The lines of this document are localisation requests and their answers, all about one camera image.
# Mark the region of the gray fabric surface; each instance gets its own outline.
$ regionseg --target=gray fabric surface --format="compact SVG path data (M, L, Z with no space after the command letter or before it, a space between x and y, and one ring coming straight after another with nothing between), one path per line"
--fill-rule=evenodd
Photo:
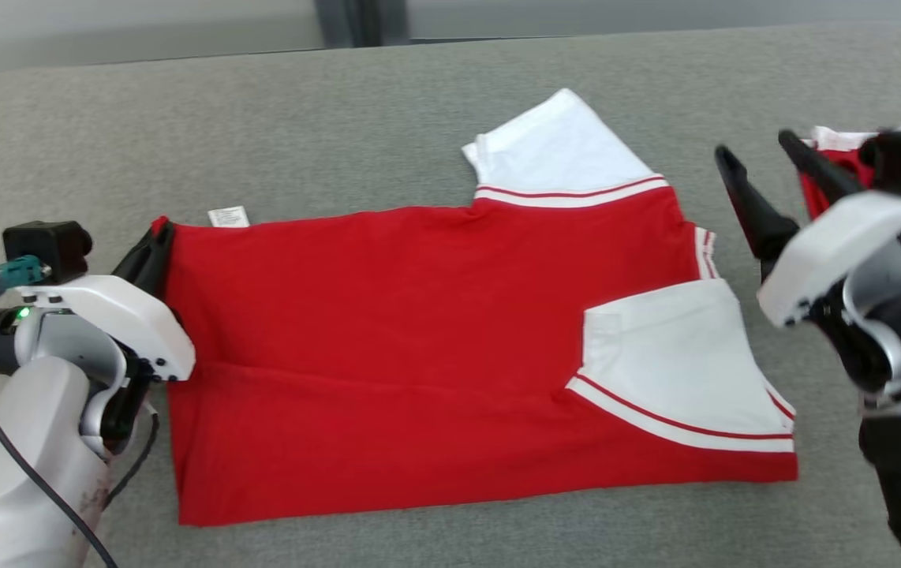
M901 123L901 25L0 74L0 230L29 219L79 220L93 234L91 263L102 272L158 215L205 224L206 210L242 204L252 222L271 222L467 204L473 173L458 148L559 87L584 97L675 184L686 215L721 237L717 266L742 298L757 362L799 411L801 480L592 490L187 529L176 524L163 435L101 524L122 566L901 564L875 477L855 445L854 392L817 331L775 331L764 321L754 301L757 267L711 159L714 144L730 144L757 187L800 215L801 194L776 130ZM162 393L155 403L165 410Z

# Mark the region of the white sleeve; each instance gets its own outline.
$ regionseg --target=white sleeve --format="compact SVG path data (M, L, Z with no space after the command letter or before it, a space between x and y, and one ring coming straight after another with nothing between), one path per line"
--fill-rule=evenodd
M815 126L812 129L812 141L819 150L852 151L858 150L875 133L838 133L826 126Z
M462 151L480 188L523 195L586 195L655 176L569 89Z
M588 309L583 359L566 388L650 434L710 450L794 450L794 407L753 359L723 279Z

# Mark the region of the teal connector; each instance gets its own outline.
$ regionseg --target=teal connector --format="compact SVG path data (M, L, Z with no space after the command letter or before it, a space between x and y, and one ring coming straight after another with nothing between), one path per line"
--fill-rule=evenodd
M50 267L36 256L19 256L7 263L0 263L0 296L9 288L28 286L49 276Z

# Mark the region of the white wall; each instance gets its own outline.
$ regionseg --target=white wall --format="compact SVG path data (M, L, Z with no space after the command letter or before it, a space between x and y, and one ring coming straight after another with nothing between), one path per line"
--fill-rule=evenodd
M313 0L0 0L0 69L321 46Z
M901 21L901 0L408 0L414 39Z

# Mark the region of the red fabric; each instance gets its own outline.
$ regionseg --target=red fabric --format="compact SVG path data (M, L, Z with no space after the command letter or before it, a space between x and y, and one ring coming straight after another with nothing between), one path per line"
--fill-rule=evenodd
M820 154L831 159L836 165L843 166L847 171L854 172L858 176L858 180L865 187L872 186L872 179L875 176L875 170L862 164L858 159L858 151L837 151L837 150L819 150ZM826 200L825 194L815 185L811 177L801 175L801 191L805 197L805 205L808 207L808 216L811 219L822 215L826 209L829 209L829 201Z
M657 438L567 391L583 312L700 277L671 188L580 209L410 207L177 226L180 522L782 481L792 453Z

